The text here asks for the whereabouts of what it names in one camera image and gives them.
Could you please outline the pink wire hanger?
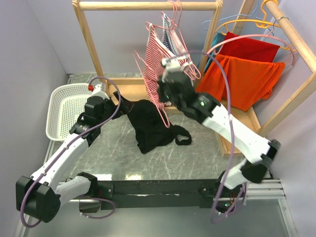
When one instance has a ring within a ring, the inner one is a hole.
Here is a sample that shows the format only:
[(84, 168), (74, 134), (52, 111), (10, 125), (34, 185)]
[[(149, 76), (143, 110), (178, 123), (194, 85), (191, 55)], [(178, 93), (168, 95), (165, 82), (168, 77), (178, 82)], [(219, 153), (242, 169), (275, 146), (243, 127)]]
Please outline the pink wire hanger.
[(157, 112), (160, 115), (160, 118), (161, 118), (164, 126), (166, 128), (170, 128), (170, 121), (169, 121), (168, 115), (164, 109), (165, 105), (163, 102), (159, 101), (158, 93), (154, 92), (154, 89), (158, 89), (158, 83), (156, 81), (152, 81), (144, 76), (145, 70), (141, 69), (141, 67), (139, 65), (139, 61), (143, 62), (143, 64), (145, 65), (144, 68), (146, 68), (147, 63), (136, 51), (133, 52), (133, 57), (134, 57), (136, 65), (137, 65), (137, 68), (138, 68), (138, 70), (139, 70), (139, 72), (144, 80), (145, 90), (146, 90), (146, 93), (148, 95), (149, 100), (155, 105)]

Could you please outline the black tank top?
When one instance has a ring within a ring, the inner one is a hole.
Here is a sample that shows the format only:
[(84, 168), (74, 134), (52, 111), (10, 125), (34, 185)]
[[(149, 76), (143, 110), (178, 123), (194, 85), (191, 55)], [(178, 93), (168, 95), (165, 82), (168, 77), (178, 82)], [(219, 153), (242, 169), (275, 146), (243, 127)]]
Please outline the black tank top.
[(135, 129), (137, 146), (142, 154), (166, 146), (172, 141), (178, 146), (188, 146), (192, 143), (192, 137), (185, 128), (173, 124), (170, 124), (170, 127), (164, 125), (157, 108), (151, 101), (134, 102), (127, 116)]

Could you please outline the red white striped tank top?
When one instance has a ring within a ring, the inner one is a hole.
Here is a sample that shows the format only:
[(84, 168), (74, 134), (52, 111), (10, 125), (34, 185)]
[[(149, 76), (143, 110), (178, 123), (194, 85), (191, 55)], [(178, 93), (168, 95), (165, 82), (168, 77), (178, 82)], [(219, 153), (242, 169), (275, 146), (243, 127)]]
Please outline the red white striped tank top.
[(174, 54), (162, 43), (157, 34), (157, 26), (146, 22), (146, 28), (149, 32), (149, 37), (146, 45), (144, 76), (152, 81), (158, 81), (162, 76), (164, 68), (161, 65), (162, 58), (173, 57)]

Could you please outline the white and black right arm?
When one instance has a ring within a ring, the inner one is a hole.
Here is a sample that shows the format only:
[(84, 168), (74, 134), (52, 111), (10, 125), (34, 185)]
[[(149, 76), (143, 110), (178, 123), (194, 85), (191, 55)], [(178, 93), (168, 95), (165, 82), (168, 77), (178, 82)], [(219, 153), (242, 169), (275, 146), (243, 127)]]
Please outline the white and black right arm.
[(268, 140), (252, 131), (210, 94), (195, 92), (184, 72), (165, 71), (158, 79), (158, 94), (160, 101), (171, 102), (186, 117), (220, 134), (244, 155), (245, 159), (217, 183), (220, 196), (227, 197), (242, 183), (262, 182), (280, 148), (278, 140)]

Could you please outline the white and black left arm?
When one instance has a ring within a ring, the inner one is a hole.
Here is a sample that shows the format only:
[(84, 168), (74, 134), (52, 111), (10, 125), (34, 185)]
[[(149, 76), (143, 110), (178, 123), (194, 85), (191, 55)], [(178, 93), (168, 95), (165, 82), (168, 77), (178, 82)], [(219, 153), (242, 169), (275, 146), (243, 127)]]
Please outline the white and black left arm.
[(22, 224), (32, 227), (25, 215), (48, 223), (58, 213), (61, 206), (78, 198), (90, 198), (102, 202), (98, 179), (86, 172), (79, 173), (70, 181), (59, 181), (68, 167), (92, 145), (101, 133), (101, 127), (112, 119), (128, 114), (134, 102), (114, 92), (118, 104), (101, 95), (88, 97), (84, 111), (71, 127), (69, 135), (52, 157), (30, 177), (21, 176), (15, 186), (16, 208), (20, 212)]

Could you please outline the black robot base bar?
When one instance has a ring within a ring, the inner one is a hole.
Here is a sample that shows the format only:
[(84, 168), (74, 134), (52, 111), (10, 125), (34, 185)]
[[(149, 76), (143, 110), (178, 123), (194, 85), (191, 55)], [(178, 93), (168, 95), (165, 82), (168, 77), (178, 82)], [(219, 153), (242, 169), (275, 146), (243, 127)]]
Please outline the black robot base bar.
[(217, 179), (98, 181), (94, 196), (75, 199), (108, 199), (116, 208), (211, 208), (219, 188)]

